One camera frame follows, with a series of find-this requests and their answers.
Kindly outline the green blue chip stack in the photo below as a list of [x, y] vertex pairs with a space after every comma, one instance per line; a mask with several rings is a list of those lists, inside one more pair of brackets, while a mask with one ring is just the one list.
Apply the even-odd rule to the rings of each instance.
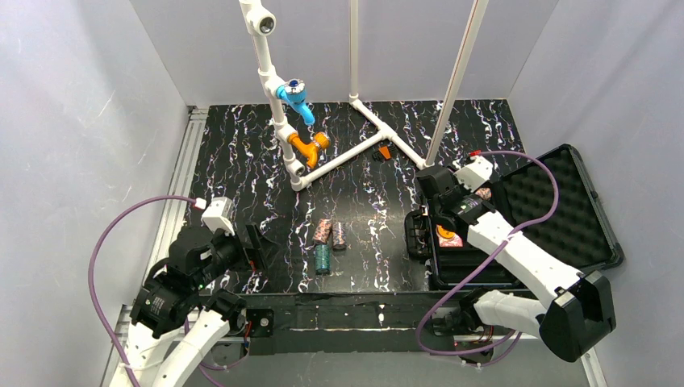
[[315, 272], [318, 275], [328, 275], [330, 269], [331, 250], [327, 244], [317, 244], [314, 251]]

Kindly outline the red black chip stack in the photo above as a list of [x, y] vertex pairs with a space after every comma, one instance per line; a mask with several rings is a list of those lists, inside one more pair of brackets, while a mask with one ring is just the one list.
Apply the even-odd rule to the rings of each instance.
[[492, 198], [491, 188], [482, 187], [475, 191], [475, 194], [483, 200], [489, 201]]

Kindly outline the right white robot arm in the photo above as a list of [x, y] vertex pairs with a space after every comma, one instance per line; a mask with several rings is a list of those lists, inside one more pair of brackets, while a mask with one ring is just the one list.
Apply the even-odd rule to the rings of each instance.
[[441, 320], [469, 331], [499, 326], [533, 335], [560, 359], [574, 362], [616, 328], [610, 282], [550, 255], [477, 195], [490, 175], [491, 168], [477, 162], [457, 171], [433, 165], [419, 171], [417, 181], [436, 227], [465, 231], [466, 242], [488, 255], [477, 273], [495, 261], [534, 297], [475, 289]]

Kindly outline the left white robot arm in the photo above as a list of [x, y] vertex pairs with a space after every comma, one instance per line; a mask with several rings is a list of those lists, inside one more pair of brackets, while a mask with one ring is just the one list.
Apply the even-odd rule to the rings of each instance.
[[240, 295], [216, 288], [207, 300], [200, 296], [227, 271], [266, 271], [277, 244], [254, 224], [246, 230], [247, 243], [222, 228], [179, 231], [134, 301], [123, 348], [127, 358], [111, 385], [181, 386], [219, 339], [249, 326], [248, 303]]

